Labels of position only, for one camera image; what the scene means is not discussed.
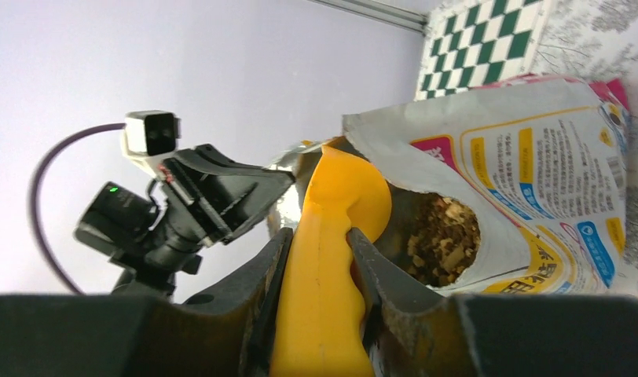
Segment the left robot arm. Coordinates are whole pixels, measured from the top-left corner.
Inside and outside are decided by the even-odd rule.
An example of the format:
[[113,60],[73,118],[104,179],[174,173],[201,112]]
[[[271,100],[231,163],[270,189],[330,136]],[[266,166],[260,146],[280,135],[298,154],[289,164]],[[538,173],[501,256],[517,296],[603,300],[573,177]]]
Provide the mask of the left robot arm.
[[74,232],[80,243],[124,269],[116,294],[169,298],[176,273],[197,273],[201,249],[249,232],[295,178],[289,171],[237,163],[205,144],[163,159],[152,182],[166,196],[165,211],[155,200],[108,182]]

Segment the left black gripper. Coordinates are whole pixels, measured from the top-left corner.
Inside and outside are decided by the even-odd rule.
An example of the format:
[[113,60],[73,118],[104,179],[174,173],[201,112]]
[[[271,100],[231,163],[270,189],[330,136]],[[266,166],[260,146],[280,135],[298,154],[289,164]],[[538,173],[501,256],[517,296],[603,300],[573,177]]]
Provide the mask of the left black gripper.
[[295,183],[291,172],[238,163],[211,144],[178,150],[151,167],[167,196],[151,255],[195,255],[228,244],[261,222]]

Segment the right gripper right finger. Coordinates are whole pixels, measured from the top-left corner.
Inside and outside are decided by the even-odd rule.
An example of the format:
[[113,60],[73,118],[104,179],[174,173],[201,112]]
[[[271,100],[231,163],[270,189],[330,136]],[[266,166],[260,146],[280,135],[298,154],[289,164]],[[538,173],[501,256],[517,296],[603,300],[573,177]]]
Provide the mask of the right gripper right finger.
[[347,242],[366,302],[363,344],[378,376],[638,376],[638,299],[619,295],[443,297]]

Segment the cat food bag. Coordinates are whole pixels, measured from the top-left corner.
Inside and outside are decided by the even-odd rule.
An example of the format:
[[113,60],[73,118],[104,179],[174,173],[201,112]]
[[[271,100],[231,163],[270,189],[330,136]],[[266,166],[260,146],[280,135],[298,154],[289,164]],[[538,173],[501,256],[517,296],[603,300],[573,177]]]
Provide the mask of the cat food bag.
[[346,115],[392,210],[376,247],[441,295],[595,294],[625,249],[627,131],[616,81],[524,75]]

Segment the green white chessboard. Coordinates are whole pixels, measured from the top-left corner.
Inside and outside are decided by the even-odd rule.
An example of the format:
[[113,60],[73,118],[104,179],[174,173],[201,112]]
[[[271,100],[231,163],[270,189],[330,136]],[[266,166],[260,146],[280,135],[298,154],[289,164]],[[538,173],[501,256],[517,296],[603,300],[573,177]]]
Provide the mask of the green white chessboard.
[[538,0],[447,1],[431,11],[415,100],[530,73],[553,5]]

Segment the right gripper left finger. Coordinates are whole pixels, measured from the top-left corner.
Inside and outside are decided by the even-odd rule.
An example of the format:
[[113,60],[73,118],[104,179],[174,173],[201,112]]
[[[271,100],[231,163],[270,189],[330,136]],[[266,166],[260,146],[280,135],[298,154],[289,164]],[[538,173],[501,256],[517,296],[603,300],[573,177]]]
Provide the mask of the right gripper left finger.
[[173,304],[150,295],[0,295],[0,376],[266,376],[293,231]]

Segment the floral tablecloth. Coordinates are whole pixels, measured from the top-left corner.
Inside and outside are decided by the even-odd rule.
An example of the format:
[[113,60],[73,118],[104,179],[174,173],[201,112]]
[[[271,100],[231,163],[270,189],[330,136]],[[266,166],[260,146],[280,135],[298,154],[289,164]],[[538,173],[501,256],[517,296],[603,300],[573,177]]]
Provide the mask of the floral tablecloth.
[[626,247],[612,291],[638,298],[638,1],[556,1],[533,72],[620,79],[629,103]]

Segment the yellow plastic scoop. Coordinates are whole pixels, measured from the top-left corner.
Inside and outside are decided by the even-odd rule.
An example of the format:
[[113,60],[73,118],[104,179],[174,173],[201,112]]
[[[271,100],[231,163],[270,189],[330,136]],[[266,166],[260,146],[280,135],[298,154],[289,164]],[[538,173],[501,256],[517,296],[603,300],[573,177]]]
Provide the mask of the yellow plastic scoop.
[[284,271],[269,373],[372,376],[347,233],[358,228],[377,240],[389,222],[391,194],[369,161],[329,145],[321,151]]

